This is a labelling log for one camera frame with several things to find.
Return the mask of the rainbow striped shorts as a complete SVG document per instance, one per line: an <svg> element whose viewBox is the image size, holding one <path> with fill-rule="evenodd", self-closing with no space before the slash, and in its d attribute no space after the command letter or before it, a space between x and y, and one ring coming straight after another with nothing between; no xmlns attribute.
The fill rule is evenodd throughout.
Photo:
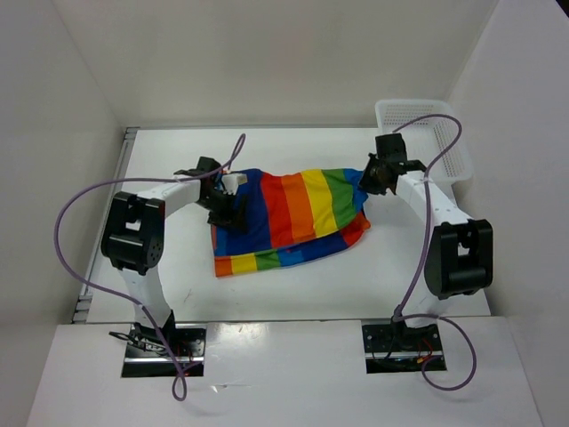
<svg viewBox="0 0 569 427"><path fill-rule="evenodd" d="M246 203L247 230L212 227L214 273L223 278L292 267L356 244L371 224L365 217L362 172L311 169L273 175L247 169L237 190Z"/></svg>

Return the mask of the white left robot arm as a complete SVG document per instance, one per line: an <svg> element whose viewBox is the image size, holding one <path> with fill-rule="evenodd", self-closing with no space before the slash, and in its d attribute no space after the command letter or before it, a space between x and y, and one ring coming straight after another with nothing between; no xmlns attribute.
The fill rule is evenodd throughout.
<svg viewBox="0 0 569 427"><path fill-rule="evenodd" d="M219 162L200 157L196 168L179 170L152 189L113 196L100 249L137 301L135 337L146 339L155 354L170 354L178 342L175 317L158 272L166 219L196 204L208 211L211 225L245 232L246 198L238 195L245 183L245 174L225 172Z"/></svg>

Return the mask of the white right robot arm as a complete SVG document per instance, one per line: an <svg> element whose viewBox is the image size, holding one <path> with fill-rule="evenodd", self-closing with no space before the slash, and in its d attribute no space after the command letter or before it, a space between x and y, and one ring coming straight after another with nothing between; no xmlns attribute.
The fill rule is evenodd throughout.
<svg viewBox="0 0 569 427"><path fill-rule="evenodd" d="M449 301L473 295L493 282L493 226L463 212L435 183L432 165L407 156L400 133L375 138L359 188L369 194L392 193L425 226L416 271L396 306L390 340L409 350L421 339L420 327L444 315Z"/></svg>

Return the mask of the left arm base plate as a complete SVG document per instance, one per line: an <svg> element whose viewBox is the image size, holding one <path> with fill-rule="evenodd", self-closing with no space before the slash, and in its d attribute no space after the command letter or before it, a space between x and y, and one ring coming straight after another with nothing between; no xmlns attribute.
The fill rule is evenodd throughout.
<svg viewBox="0 0 569 427"><path fill-rule="evenodd" d="M172 355L186 377L204 375L206 325L178 323L167 350L156 331L130 325L127 333L110 332L111 336L123 341L125 346L123 378L174 377L177 374Z"/></svg>

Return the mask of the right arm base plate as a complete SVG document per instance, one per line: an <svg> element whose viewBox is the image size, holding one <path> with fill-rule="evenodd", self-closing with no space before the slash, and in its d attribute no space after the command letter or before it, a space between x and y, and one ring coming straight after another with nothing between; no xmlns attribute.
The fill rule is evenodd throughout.
<svg viewBox="0 0 569 427"><path fill-rule="evenodd" d="M409 327L387 320L361 325L366 373L395 374L445 371L445 357L437 325Z"/></svg>

